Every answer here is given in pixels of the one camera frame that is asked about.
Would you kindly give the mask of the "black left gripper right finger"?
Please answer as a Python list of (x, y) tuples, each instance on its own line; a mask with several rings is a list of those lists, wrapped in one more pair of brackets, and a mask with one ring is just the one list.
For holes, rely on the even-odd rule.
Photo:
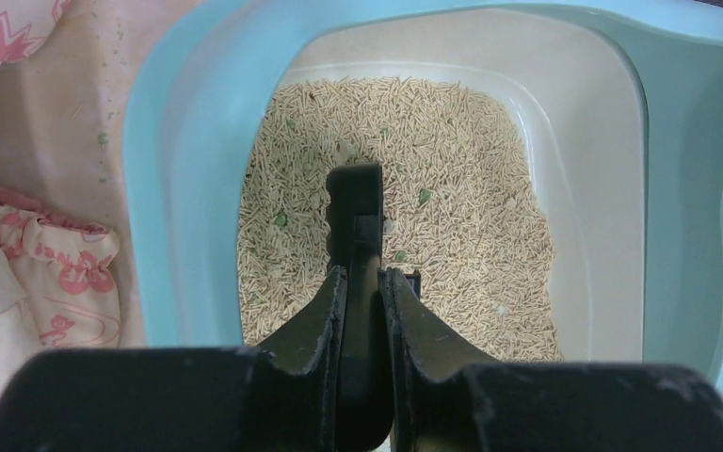
[(678, 365), (494, 360), (379, 274), (395, 451), (723, 451), (723, 401)]

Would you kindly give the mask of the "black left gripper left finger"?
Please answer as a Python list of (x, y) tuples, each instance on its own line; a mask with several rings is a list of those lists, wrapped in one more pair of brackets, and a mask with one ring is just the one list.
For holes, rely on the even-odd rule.
[(347, 276), (259, 347), (45, 351), (0, 396), (0, 451), (333, 451)]

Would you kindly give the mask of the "black slotted litter scoop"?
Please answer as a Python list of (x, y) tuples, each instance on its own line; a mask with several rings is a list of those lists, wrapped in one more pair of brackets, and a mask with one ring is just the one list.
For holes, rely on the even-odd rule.
[(347, 272), (336, 446), (371, 451), (388, 437), (394, 420), (391, 351), (378, 288), (385, 219), (382, 166), (372, 162), (333, 169), (327, 190), (329, 263)]

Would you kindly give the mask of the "beige cat litter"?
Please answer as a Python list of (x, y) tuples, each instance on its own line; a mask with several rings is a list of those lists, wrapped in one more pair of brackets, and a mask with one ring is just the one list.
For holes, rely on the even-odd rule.
[(422, 276), (422, 302), (496, 359), (557, 362), (549, 224), (505, 105), (415, 78), (279, 88), (257, 133), (238, 226), (242, 338), (260, 343), (327, 271), (327, 176), (378, 162), (382, 263)]

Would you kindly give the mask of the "teal plastic litter box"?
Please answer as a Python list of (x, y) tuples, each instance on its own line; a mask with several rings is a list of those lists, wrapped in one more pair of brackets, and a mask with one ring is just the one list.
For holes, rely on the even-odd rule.
[(697, 1), (209, 1), (156, 44), (123, 169), (152, 346), (237, 345), (239, 200), (275, 88), (414, 76), (504, 99), (550, 223), (570, 361), (723, 389), (723, 8)]

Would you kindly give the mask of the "cream pink printed cloth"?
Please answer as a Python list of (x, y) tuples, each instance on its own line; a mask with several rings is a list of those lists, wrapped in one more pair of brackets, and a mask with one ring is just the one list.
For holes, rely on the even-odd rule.
[[(0, 1), (0, 66), (35, 53), (66, 8), (64, 1)], [(47, 348), (119, 342), (120, 302), (109, 271), (119, 249), (115, 232), (0, 187), (0, 394)]]

